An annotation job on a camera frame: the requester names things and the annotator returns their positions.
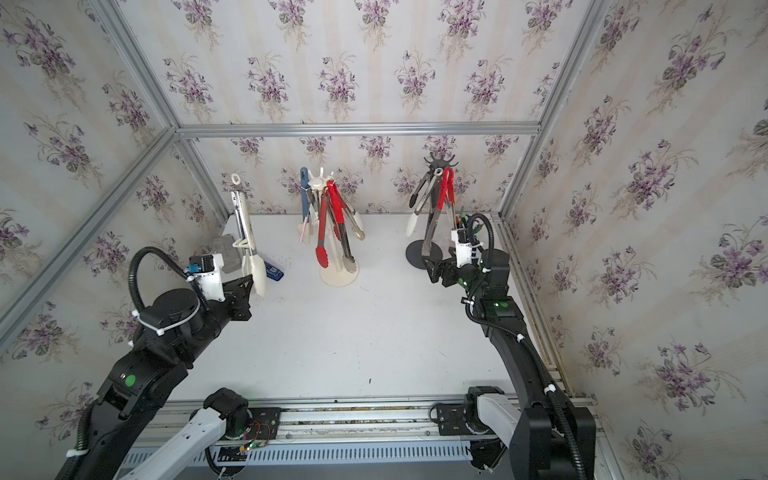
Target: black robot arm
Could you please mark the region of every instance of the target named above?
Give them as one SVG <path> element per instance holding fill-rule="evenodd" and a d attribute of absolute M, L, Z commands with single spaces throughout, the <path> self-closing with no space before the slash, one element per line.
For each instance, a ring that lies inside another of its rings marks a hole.
<path fill-rule="evenodd" d="M 488 249 L 479 248 L 474 235 L 474 223 L 480 220 L 488 232 Z M 594 477 L 594 443 L 596 426 L 589 409 L 574 407 L 571 400 L 557 387 L 536 352 L 528 335 L 523 314 L 508 295 L 509 255 L 495 250 L 493 228 L 484 215 L 470 217 L 464 228 L 458 229 L 457 245 L 470 243 L 480 252 L 470 263 L 457 263 L 454 248 L 451 257 L 434 262 L 423 257 L 433 283 L 442 279 L 443 286 L 458 283 L 466 290 L 467 317 L 482 326 L 502 358 L 515 387 L 520 416 L 509 442 L 509 460 L 516 480 L 566 478 L 586 480 Z M 465 420 L 485 427 L 476 408 L 479 396 L 495 393 L 492 387 L 473 387 L 465 397 Z"/>
<path fill-rule="evenodd" d="M 136 275 L 147 253 L 160 257 L 193 289 L 169 290 L 145 306 Z M 208 264 L 205 258 L 191 260 L 199 263 L 197 269 Z M 75 449 L 70 451 L 74 456 L 67 459 L 57 480 L 113 478 L 141 431 L 187 377 L 194 360 L 231 320 L 250 318 L 250 275 L 225 283 L 224 301 L 219 302 L 206 300 L 194 276 L 154 247 L 139 250 L 129 270 L 129 290 L 141 325 L 134 332 L 132 350 L 114 364 L 96 400 L 83 413 Z"/>

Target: blue object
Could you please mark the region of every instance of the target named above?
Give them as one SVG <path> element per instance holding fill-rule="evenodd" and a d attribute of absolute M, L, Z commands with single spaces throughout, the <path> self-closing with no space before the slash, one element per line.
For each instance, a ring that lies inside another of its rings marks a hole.
<path fill-rule="evenodd" d="M 283 275 L 285 275 L 282 270 L 276 266 L 269 265 L 267 262 L 264 262 L 264 266 L 266 267 L 266 275 L 276 282 L 279 282 Z"/>
<path fill-rule="evenodd" d="M 310 214 L 310 199 L 306 195 L 306 191 L 310 188 L 310 173 L 306 167 L 301 167 L 300 171 L 301 181 L 301 221 L 304 221 L 307 215 Z"/>

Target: floral wallpaper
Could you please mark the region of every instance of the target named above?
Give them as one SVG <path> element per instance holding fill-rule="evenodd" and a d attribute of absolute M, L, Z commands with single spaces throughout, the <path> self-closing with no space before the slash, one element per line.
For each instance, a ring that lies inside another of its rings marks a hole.
<path fill-rule="evenodd" d="M 424 158 L 429 158 L 431 152 L 455 155 L 458 213 L 461 209 L 498 211 L 529 141 L 529 136 L 518 135 L 376 135 L 201 138 L 193 145 L 206 160 L 227 204 L 231 202 L 227 192 L 233 188 L 231 174 L 243 178 L 251 212 L 255 214 L 300 213 L 297 172 L 308 167 L 317 175 L 321 166 L 335 172 L 342 194 L 355 202 L 358 210 L 412 211 L 408 202 L 426 172 Z M 145 196 L 147 201 L 154 201 L 155 197 L 159 204 L 165 201 L 161 194 Z"/>
<path fill-rule="evenodd" d="M 3 314 L 161 127 L 88 0 L 4 0 L 0 30 Z"/>
<path fill-rule="evenodd" d="M 614 12 L 606 55 L 638 3 Z M 188 124 L 536 120 L 588 4 L 118 2 Z"/>
<path fill-rule="evenodd" d="M 625 478 L 768 472 L 767 12 L 614 2 L 508 218 Z"/>
<path fill-rule="evenodd" d="M 219 225 L 210 205 L 190 181 L 185 166 L 169 151 L 135 187 L 93 244 L 47 295 L 31 322 L 0 353 L 0 420 L 6 435 L 0 447 L 9 458 L 3 478 L 52 478 L 72 447 L 76 425 L 114 362 L 128 351 L 136 320 L 127 290 L 128 264 L 153 245 L 180 264 L 195 252 L 210 251 Z M 35 252 L 15 212 L 4 211 L 6 257 Z M 139 269 L 145 302 L 185 282 L 164 263 L 146 257 Z M 34 462 L 30 452 L 50 462 Z"/>

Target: white table surface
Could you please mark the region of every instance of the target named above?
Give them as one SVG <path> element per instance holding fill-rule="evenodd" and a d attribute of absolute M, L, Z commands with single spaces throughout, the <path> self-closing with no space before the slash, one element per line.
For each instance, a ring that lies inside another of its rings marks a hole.
<path fill-rule="evenodd" d="M 408 238 L 406 215 L 364 215 L 365 241 L 349 232 L 360 275 L 334 288 L 319 278 L 316 237 L 299 244 L 300 216 L 253 215 L 260 255 L 285 276 L 267 279 L 266 298 L 252 295 L 250 321 L 230 323 L 170 399 L 204 399 L 220 387 L 250 399 L 463 394 L 480 385 L 513 392 L 496 349 L 464 314 L 461 287 L 432 284 L 406 261 L 425 218 Z M 441 220 L 435 241 L 446 257 Z M 224 233 L 236 232 L 231 217 Z"/>

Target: vented panel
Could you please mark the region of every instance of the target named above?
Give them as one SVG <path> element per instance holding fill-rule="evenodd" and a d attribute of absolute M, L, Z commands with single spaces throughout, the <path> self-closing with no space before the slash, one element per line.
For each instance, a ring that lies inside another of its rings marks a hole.
<path fill-rule="evenodd" d="M 156 449 L 131 449 L 122 468 L 136 468 Z M 218 447 L 214 447 L 214 458 Z M 302 445 L 268 445 L 250 452 L 246 462 L 216 462 L 217 465 L 318 465 L 387 462 L 451 462 L 468 460 L 469 441 L 418 441 L 323 443 Z M 195 455 L 189 466 L 207 466 L 203 452 Z"/>

